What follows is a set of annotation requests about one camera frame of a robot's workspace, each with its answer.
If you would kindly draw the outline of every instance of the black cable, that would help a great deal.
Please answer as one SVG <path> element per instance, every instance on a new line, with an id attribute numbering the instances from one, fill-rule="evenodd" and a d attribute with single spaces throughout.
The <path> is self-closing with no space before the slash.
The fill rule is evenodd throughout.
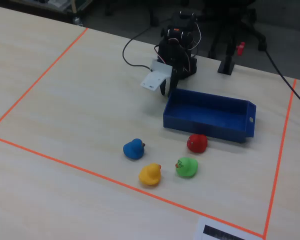
<path id="1" fill-rule="evenodd" d="M 162 20 L 159 22 L 159 24 L 162 24 L 166 21 L 169 21 L 171 18 L 168 18 L 168 19 L 165 19 L 165 20 Z M 146 65 L 136 65 L 136 64 L 131 64 L 130 62 L 128 62 L 125 58 L 125 50 L 126 50 L 126 47 L 128 46 L 129 43 L 131 43 L 133 40 L 135 40 L 137 37 L 140 37 L 142 34 L 144 34 L 145 32 L 149 31 L 150 29 L 152 28 L 152 26 L 149 26 L 146 30 L 143 30 L 142 32 L 140 32 L 139 34 L 137 34 L 136 36 L 134 36 L 133 38 L 131 38 L 127 43 L 126 45 L 124 46 L 123 50 L 122 50 L 122 58 L 123 60 L 130 66 L 132 67 L 143 67 L 143 68 L 146 68 L 146 69 L 150 69 L 150 67 L 146 66 Z"/>
<path id="2" fill-rule="evenodd" d="M 300 100 L 300 96 L 298 95 L 298 93 L 294 90 L 294 88 L 289 84 L 289 82 L 285 79 L 285 77 L 282 75 L 282 73 L 279 71 L 279 69 L 277 68 L 275 62 L 272 60 L 270 54 L 268 53 L 267 50 L 265 50 L 265 54 L 268 56 L 270 62 L 272 63 L 273 67 L 275 68 L 276 72 L 281 76 L 281 78 L 285 81 L 285 83 L 289 86 L 289 88 L 291 89 L 291 91 L 296 95 L 296 97 Z"/>

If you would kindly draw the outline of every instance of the yellow rubber duck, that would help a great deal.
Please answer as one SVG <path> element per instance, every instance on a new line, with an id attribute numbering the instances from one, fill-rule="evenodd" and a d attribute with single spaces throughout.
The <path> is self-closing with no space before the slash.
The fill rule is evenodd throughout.
<path id="1" fill-rule="evenodd" d="M 139 174 L 139 180 L 145 185 L 156 185 L 161 179 L 161 165 L 156 163 L 151 163 L 148 166 L 142 168 Z"/>

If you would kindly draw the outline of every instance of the blue rubber duck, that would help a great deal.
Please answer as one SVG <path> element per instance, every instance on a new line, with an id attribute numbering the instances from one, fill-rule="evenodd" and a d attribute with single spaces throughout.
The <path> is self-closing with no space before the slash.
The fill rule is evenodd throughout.
<path id="1" fill-rule="evenodd" d="M 123 152 L 128 158 L 138 160 L 145 153 L 145 144 L 139 138 L 133 139 L 123 146 Z"/>

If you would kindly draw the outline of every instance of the rubber duck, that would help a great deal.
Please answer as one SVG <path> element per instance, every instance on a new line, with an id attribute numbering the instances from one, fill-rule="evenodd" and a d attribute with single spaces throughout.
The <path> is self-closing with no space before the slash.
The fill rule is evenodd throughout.
<path id="1" fill-rule="evenodd" d="M 208 145 L 208 139 L 203 134 L 192 134 L 186 142 L 188 149 L 194 153 L 203 153 Z"/>
<path id="2" fill-rule="evenodd" d="M 134 160 L 142 158 L 145 153 L 145 144 L 139 139 L 133 139 L 123 146 L 124 154 Z"/>
<path id="3" fill-rule="evenodd" d="M 156 163 L 145 166 L 139 173 L 140 182 L 149 186 L 158 184 L 161 179 L 160 169 L 161 165 Z"/>
<path id="4" fill-rule="evenodd" d="M 194 158 L 182 157 L 175 164 L 175 169 L 182 177 L 192 177 L 198 170 L 198 162 Z"/>

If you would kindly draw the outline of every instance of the red object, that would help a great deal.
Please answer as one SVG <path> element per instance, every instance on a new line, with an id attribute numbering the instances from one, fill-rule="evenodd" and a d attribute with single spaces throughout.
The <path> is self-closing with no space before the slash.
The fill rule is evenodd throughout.
<path id="1" fill-rule="evenodd" d="M 207 145 L 208 139 L 203 134 L 192 134 L 186 142 L 188 149 L 197 154 L 203 153 Z"/>
<path id="2" fill-rule="evenodd" d="M 244 41 L 242 41 L 240 43 L 240 45 L 236 47 L 238 56 L 242 56 L 242 53 L 244 52 L 245 45 L 246 45 L 246 43 Z"/>

